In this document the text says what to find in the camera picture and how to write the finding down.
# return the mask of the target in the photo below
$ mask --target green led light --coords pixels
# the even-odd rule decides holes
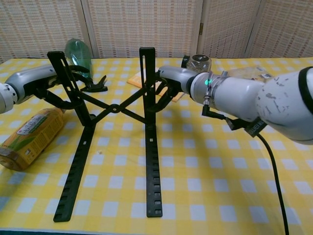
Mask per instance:
[[[212,80],[210,80],[209,82],[206,80],[204,83],[205,83],[205,85],[211,84],[211,83],[212,83]]]

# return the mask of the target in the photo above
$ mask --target wall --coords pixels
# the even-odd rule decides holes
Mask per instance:
[[[312,0],[0,0],[0,63],[46,58],[71,38],[95,58],[144,46],[158,57],[313,56],[312,13]]]
[[[313,56],[313,1],[267,0],[248,57]]]

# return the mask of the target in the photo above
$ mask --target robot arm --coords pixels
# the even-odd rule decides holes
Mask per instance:
[[[21,104],[35,93],[35,89],[50,88],[57,81],[56,72],[52,65],[36,67],[11,75],[4,84],[0,84],[0,114]]]
[[[180,90],[197,103],[204,104],[206,96],[212,108],[247,122],[259,117],[289,139],[313,144],[313,68],[280,75],[266,84],[172,66],[160,67],[158,74],[169,86],[179,82]]]
[[[88,72],[89,70],[77,65],[69,66],[73,71],[75,80],[85,83],[81,91],[85,92],[103,92],[108,88],[104,86],[106,76],[102,77],[98,84],[93,84],[92,79],[85,78],[76,72]],[[0,83],[0,114],[13,108],[14,104],[21,104],[31,98],[33,95],[44,99],[48,103],[62,108],[73,109],[78,104],[63,101],[60,97],[50,92],[48,89],[60,84],[60,79],[52,65],[36,67],[11,75],[4,84]]]

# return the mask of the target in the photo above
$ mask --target bottle label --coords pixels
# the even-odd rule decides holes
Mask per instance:
[[[43,114],[35,115],[20,130],[17,131],[17,134],[26,136],[29,133],[33,133],[46,119],[47,119],[46,115]]]

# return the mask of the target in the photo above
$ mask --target yellow checkered tablecloth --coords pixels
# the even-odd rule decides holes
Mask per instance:
[[[0,65],[0,82],[12,73],[48,64],[45,59],[11,59]],[[156,66],[180,66],[157,59]],[[213,59],[212,70],[261,66],[273,75],[313,65],[313,58]],[[139,60],[94,59],[94,80],[108,77],[109,91],[92,94],[120,103],[137,88],[126,83]],[[66,98],[61,86],[52,89]],[[31,100],[0,115],[0,141],[42,108]],[[100,108],[88,104],[91,113]],[[130,110],[143,113],[142,99]],[[185,95],[157,113],[162,218],[146,218],[144,126],[119,113],[97,124],[69,222],[54,212],[82,126],[74,111],[38,160],[25,172],[0,168],[0,227],[121,234],[283,234],[274,176],[266,149],[243,130],[201,116],[201,105]],[[291,234],[313,234],[313,148],[293,143],[270,127],[263,131],[276,157]]]

